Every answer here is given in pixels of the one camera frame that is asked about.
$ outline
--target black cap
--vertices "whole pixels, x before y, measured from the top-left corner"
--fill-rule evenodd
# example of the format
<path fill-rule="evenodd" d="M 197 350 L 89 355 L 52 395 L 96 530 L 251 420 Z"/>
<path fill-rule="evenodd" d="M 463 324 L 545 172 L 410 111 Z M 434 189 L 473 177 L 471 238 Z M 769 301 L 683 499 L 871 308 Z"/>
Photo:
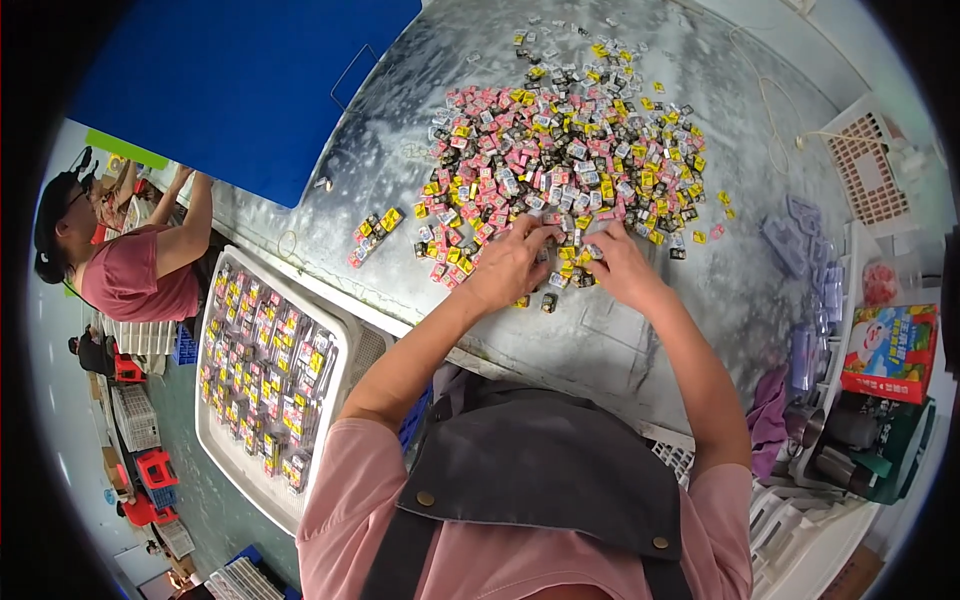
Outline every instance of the black cap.
<path fill-rule="evenodd" d="M 74 185 L 77 185 L 77 174 L 73 171 L 64 171 L 54 177 L 43 189 L 34 227 L 34 248 L 37 252 L 49 254 L 52 251 L 51 245 L 56 243 L 54 230 L 57 227 L 57 221 L 66 214 L 70 204 L 70 192 Z"/>

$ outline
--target small candy box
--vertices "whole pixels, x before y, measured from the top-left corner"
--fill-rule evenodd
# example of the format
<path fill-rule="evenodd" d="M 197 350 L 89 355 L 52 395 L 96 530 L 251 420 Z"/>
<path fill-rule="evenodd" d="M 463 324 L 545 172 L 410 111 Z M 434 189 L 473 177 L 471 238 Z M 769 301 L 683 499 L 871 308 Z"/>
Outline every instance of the small candy box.
<path fill-rule="evenodd" d="M 937 306 L 857 308 L 844 356 L 844 390 L 922 404 L 937 347 Z"/>

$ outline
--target hand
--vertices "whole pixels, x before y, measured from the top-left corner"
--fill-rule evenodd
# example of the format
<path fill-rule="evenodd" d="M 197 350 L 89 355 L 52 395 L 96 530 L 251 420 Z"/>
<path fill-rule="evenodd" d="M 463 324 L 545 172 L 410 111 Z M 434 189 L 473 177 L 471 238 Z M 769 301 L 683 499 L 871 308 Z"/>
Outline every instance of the hand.
<path fill-rule="evenodd" d="M 177 173 L 174 174 L 174 181 L 183 184 L 186 183 L 187 179 L 190 177 L 190 174 L 193 173 L 193 169 L 186 166 L 185 164 L 177 165 Z"/>
<path fill-rule="evenodd" d="M 514 303 L 546 278 L 549 263 L 534 266 L 534 258 L 557 231 L 530 215 L 520 215 L 510 231 L 483 250 L 473 276 L 457 290 L 472 294 L 484 314 Z"/>
<path fill-rule="evenodd" d="M 587 268 L 620 303 L 644 313 L 669 290 L 619 221 L 591 233 L 584 243 L 594 244 L 603 252 L 603 258 L 591 260 Z"/>

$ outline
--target table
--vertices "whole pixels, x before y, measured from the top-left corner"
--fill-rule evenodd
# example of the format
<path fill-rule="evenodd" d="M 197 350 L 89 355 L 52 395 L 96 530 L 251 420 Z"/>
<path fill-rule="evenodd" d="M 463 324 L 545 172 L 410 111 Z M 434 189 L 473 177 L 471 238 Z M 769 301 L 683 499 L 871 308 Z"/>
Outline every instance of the table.
<path fill-rule="evenodd" d="M 527 24 L 535 14 L 542 16 L 536 27 Z M 605 24 L 608 16 L 620 25 Z M 566 28 L 552 25 L 553 19 L 566 21 Z M 434 110 L 443 105 L 444 91 L 470 84 L 522 84 L 529 63 L 516 58 L 512 38 L 517 28 L 553 30 L 537 31 L 538 41 L 528 44 L 535 53 L 555 47 L 560 55 L 554 60 L 578 66 L 591 61 L 592 41 L 571 33 L 570 22 L 592 35 L 647 43 L 650 50 L 640 55 L 637 68 L 646 82 L 642 95 L 696 109 L 694 122 L 707 140 L 704 179 L 710 198 L 697 228 L 709 230 L 722 222 L 726 234 L 700 246 L 691 242 L 688 228 L 686 261 L 667 260 L 665 246 L 639 244 L 684 301 L 730 370 L 741 404 L 749 407 L 757 380 L 785 359 L 790 326 L 808 313 L 805 282 L 781 274 L 757 233 L 759 221 L 768 214 L 786 214 L 787 192 L 818 204 L 825 235 L 840 243 L 842 226 L 851 217 L 823 144 L 810 139 L 800 154 L 789 141 L 829 122 L 837 107 L 769 49 L 736 34 L 757 70 L 775 79 L 800 113 L 799 118 L 791 103 L 768 86 L 773 119 L 787 140 L 790 160 L 788 174 L 778 173 L 768 157 L 770 123 L 756 75 L 728 38 L 733 25 L 710 12 L 697 15 L 657 0 L 584 6 L 556 0 L 428 4 L 382 57 L 327 142 L 314 176 L 330 177 L 333 189 L 314 189 L 288 210 L 218 182 L 216 226 L 252 252 L 282 258 L 296 276 L 308 280 L 308 287 L 312 281 L 334 290 L 393 324 L 385 325 L 392 333 L 402 333 L 447 294 L 429 281 L 431 264 L 418 261 L 412 249 L 421 225 L 412 206 L 435 166 L 424 157 L 427 128 Z M 482 58 L 468 63 L 474 52 Z M 654 93 L 654 80 L 664 84 L 665 95 Z M 777 152 L 771 150 L 785 170 Z M 148 177 L 165 186 L 173 166 Z M 725 220 L 715 200 L 721 189 L 737 211 L 732 221 Z M 369 213 L 382 215 L 391 206 L 403 210 L 407 219 L 361 269 L 352 269 L 346 262 L 355 246 L 351 233 Z M 645 435 L 692 447 L 689 438 L 676 435 L 688 434 L 689 427 L 656 334 L 598 286 L 564 290 L 553 315 L 536 307 L 500 311 L 474 327 L 458 348 L 451 359 L 462 366 L 590 397 Z M 683 370 L 696 368 L 682 365 Z"/>

